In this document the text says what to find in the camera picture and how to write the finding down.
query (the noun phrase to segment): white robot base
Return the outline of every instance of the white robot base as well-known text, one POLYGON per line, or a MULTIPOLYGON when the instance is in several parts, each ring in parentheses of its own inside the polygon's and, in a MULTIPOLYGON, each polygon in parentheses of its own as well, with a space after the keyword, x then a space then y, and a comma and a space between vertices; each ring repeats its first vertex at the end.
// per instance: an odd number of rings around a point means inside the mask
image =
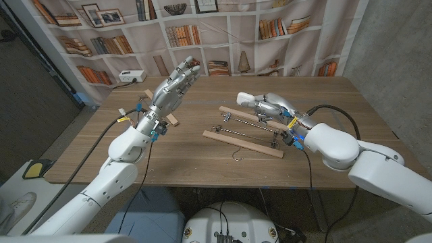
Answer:
POLYGON ((205 207, 189 219, 184 228, 182 243, 279 242, 276 227, 266 214, 241 202, 224 202, 221 209, 221 203, 205 207), (220 209, 227 221, 220 215, 220 209))

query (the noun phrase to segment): white power strip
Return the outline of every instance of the white power strip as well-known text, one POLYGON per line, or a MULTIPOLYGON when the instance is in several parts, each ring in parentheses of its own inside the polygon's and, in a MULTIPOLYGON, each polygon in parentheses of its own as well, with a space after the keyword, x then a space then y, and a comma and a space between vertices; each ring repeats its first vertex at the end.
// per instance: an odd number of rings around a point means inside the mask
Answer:
POLYGON ((137 82, 143 82, 146 74, 142 70, 123 70, 119 74, 120 81, 132 82, 136 78, 137 82))

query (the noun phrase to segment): yellow sticker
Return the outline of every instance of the yellow sticker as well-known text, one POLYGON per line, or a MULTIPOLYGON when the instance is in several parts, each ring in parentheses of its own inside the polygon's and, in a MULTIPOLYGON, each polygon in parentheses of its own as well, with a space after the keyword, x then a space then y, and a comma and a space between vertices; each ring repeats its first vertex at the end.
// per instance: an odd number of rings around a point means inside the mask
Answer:
POLYGON ((295 117, 289 124, 288 124, 288 128, 289 129, 291 129, 293 126, 294 126, 294 124, 297 122, 297 117, 295 117))
POLYGON ((122 117, 120 119, 117 119, 117 122, 123 122, 123 121, 129 121, 130 118, 129 117, 122 117))

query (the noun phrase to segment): picture frame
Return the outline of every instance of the picture frame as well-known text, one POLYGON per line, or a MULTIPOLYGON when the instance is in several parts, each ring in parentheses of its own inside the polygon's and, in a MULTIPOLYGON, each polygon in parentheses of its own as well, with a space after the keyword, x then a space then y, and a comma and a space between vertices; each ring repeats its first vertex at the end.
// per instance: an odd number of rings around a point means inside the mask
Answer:
POLYGON ((197 14, 216 13, 219 11, 217 0, 195 0, 197 14))
POLYGON ((76 9, 89 26, 95 27, 84 9, 76 9))
POLYGON ((97 15, 97 12, 99 11, 99 7, 97 6, 96 3, 81 5, 81 7, 95 28, 103 27, 102 21, 97 15))
POLYGON ((97 11, 97 15, 104 27, 125 24, 119 9, 107 9, 97 11))

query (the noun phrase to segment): metal rod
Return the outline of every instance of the metal rod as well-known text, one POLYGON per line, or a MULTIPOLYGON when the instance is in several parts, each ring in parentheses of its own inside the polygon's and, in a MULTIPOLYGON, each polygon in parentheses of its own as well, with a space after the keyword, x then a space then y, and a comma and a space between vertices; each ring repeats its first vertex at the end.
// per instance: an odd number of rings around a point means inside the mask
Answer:
POLYGON ((273 130, 271 130, 271 129, 269 129, 269 128, 263 128, 262 126, 257 126, 257 125, 255 125, 255 124, 250 123, 250 122, 242 121, 241 119, 236 119, 236 118, 233 118, 233 117, 230 117, 230 119, 234 119, 234 120, 236 120, 237 122, 242 122, 242 123, 244 123, 244 124, 248 124, 248 125, 254 126, 254 127, 256 127, 256 128, 261 128, 261 129, 266 130, 266 131, 269 131, 269 132, 275 132, 275 131, 273 131, 273 130))
POLYGON ((243 134, 243 133, 239 133, 239 132, 236 132, 236 131, 226 130, 226 129, 218 128, 218 127, 212 127, 212 128, 215 129, 215 130, 217 130, 217 131, 219 130, 219 131, 224 131, 224 132, 231 132, 232 134, 237 134, 237 135, 245 136, 245 137, 248 137, 248 138, 253 138, 253 139, 261 140, 261 141, 264 141, 264 142, 272 143, 272 141, 267 141, 267 140, 264 140, 264 139, 261 139, 261 138, 257 138, 257 137, 254 137, 254 136, 249 136, 249 135, 246 135, 246 134, 243 134))

